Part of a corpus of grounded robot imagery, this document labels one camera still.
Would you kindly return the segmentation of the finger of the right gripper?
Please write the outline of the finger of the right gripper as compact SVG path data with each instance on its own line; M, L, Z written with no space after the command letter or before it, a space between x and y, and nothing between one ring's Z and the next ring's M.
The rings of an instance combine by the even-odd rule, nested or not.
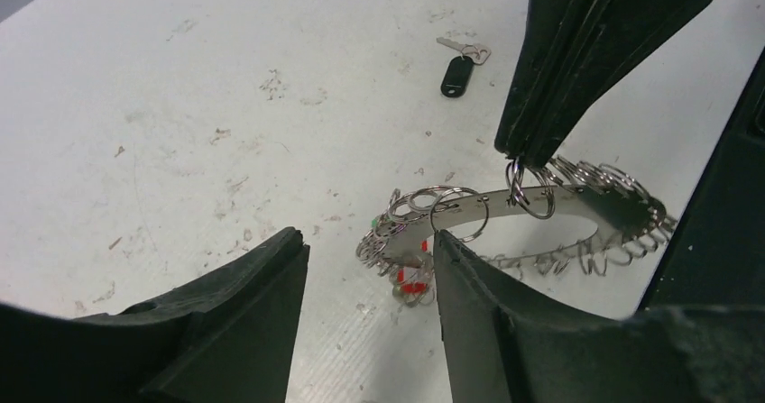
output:
M595 0L541 92L520 156L541 168L589 107L713 0Z
M594 2L529 0L521 53L494 139L494 148L507 158L522 155L541 92L553 81L558 59Z

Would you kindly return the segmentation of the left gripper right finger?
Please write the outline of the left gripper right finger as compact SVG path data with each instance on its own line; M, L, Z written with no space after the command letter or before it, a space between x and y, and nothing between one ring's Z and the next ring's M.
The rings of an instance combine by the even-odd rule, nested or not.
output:
M764 311L666 306L587 313L434 239L437 302L455 402L761 402Z

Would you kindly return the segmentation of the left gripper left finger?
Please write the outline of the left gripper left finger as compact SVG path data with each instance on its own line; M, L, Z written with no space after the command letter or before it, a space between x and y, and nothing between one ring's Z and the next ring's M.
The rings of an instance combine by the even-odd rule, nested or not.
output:
M282 402L309 246L287 227L116 314L1 307L4 402Z

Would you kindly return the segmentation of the red tagged key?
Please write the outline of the red tagged key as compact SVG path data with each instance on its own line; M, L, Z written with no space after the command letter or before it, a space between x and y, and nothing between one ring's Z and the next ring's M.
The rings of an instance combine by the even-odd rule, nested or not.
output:
M415 267L400 267L391 279L394 298L405 307L428 306L436 300L433 256L425 240L413 256Z

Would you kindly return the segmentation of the metal key organizer disc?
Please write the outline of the metal key organizer disc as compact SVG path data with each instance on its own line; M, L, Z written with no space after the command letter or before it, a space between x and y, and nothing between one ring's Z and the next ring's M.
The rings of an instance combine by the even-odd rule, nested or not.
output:
M391 282L428 240L435 277L435 239L448 231L489 265L518 280L604 277L668 244L677 220L636 178L611 164L555 157L524 185L510 162L506 187L479 192L435 185L394 190L384 223L357 244L356 258Z

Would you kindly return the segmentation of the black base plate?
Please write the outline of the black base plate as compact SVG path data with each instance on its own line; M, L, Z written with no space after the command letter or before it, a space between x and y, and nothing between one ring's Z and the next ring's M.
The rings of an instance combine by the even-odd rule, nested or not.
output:
M740 95L639 304L764 303L764 59Z

